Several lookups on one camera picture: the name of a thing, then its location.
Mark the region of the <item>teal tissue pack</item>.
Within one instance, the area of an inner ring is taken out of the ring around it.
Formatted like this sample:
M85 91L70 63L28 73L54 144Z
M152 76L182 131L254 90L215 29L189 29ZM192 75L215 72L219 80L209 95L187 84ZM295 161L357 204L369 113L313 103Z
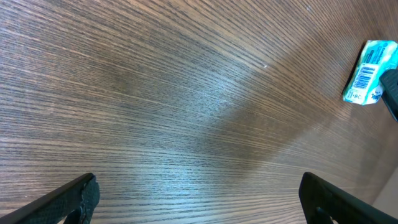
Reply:
M384 91L379 81L380 77L385 71L395 68L397 68L397 42L368 40L343 91L343 100L358 105L377 103Z

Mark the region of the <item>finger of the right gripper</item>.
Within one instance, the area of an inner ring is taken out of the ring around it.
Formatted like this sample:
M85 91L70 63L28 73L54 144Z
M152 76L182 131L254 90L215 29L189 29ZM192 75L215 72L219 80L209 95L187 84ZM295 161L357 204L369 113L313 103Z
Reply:
M398 77L397 69L390 69L386 70L379 79L380 84L384 89L382 94L382 99L395 121L397 121L397 110L398 110L397 77Z

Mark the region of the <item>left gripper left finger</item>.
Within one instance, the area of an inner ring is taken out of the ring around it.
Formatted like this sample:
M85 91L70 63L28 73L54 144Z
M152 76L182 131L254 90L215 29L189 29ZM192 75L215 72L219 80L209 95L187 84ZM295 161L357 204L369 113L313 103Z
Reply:
M1 217L1 223L89 224L99 200L96 177L87 173Z

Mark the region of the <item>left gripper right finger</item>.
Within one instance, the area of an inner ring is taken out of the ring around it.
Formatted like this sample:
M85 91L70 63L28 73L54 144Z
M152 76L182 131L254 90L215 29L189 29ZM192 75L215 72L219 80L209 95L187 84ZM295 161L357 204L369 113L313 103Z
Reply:
M308 224L397 224L396 218L311 172L303 174L298 194Z

